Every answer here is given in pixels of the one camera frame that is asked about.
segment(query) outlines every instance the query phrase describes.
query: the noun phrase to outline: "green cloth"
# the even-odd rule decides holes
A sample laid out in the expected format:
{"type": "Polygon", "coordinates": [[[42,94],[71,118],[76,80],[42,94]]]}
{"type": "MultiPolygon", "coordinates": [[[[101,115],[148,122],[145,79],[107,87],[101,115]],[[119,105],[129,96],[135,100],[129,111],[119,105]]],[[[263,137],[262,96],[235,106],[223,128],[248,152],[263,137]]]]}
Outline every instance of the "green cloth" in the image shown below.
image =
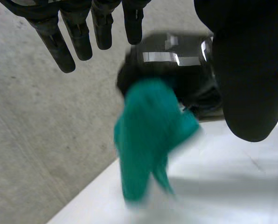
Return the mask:
{"type": "Polygon", "coordinates": [[[163,80],[132,86],[114,128],[125,200],[141,201],[151,174],[165,192],[173,193],[166,173],[168,153],[198,128],[191,112],[180,111],[173,90],[163,80]]]}

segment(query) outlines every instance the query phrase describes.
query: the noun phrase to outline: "white table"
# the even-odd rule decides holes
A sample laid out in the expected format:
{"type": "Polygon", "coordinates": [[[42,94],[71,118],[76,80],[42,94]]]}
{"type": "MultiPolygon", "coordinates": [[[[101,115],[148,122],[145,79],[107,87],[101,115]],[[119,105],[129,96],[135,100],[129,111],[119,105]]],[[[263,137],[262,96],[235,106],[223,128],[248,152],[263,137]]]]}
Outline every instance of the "white table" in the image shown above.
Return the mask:
{"type": "Polygon", "coordinates": [[[202,127],[170,160],[176,199],[152,183],[148,205],[127,208],[115,161],[48,224],[278,224],[278,124],[259,143],[237,138],[225,121],[202,127]]]}

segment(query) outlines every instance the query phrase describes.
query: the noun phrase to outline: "shiny metal part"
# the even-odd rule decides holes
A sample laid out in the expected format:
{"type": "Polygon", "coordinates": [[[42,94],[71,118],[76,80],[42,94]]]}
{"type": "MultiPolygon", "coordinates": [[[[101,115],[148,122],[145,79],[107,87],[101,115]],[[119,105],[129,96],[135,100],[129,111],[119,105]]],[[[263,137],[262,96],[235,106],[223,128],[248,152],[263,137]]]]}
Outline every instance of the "shiny metal part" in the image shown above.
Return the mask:
{"type": "Polygon", "coordinates": [[[178,57],[173,52],[143,52],[143,62],[172,62],[178,66],[200,65],[198,57],[178,57]]]}

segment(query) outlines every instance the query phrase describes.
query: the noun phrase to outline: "black object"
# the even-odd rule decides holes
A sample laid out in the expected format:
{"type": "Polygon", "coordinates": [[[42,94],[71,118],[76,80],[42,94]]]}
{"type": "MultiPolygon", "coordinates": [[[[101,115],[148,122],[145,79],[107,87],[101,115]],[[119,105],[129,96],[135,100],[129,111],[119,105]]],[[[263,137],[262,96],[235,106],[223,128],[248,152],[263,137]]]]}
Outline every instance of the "black object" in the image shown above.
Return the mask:
{"type": "MultiPolygon", "coordinates": [[[[143,8],[151,0],[124,0],[125,30],[129,43],[142,38],[143,8]]],[[[17,16],[24,17],[36,29],[59,68],[75,70],[75,62],[58,28],[58,11],[68,30],[78,58],[92,57],[86,18],[91,10],[97,46],[106,50],[112,46],[112,12],[121,0],[0,0],[17,16]]]]}
{"type": "Polygon", "coordinates": [[[71,0],[61,3],[61,16],[81,61],[87,61],[92,57],[89,30],[86,24],[90,7],[91,0],[71,0]]]}
{"type": "Polygon", "coordinates": [[[128,42],[132,45],[142,39],[143,8],[151,0],[122,0],[125,16],[125,32],[128,42]]]}
{"type": "Polygon", "coordinates": [[[28,22],[36,29],[58,67],[65,73],[75,70],[76,65],[58,27],[58,16],[28,22]]]}
{"type": "Polygon", "coordinates": [[[91,15],[97,46],[101,50],[107,50],[112,46],[112,12],[120,4],[121,0],[93,0],[91,15]]]}
{"type": "Polygon", "coordinates": [[[195,0],[214,34],[213,67],[231,131],[264,140],[278,122],[278,0],[195,0]]]}
{"type": "Polygon", "coordinates": [[[126,56],[117,87],[125,96],[142,79],[163,78],[185,108],[202,120],[222,106],[211,65],[211,45],[212,39],[206,35],[152,34],[126,56]]]}

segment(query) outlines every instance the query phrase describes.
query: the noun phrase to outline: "gray floor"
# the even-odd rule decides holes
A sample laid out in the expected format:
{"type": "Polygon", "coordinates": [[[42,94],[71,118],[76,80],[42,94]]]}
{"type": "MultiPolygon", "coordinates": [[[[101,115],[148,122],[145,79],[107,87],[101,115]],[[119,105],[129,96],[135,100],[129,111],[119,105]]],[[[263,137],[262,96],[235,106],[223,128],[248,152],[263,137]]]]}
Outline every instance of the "gray floor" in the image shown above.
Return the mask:
{"type": "MultiPolygon", "coordinates": [[[[62,73],[25,19],[0,4],[0,224],[44,224],[115,159],[112,130],[122,109],[115,90],[127,43],[121,6],[113,47],[81,62],[60,19],[76,70],[62,73]]],[[[153,0],[144,34],[206,32],[192,0],[153,0]]]]}

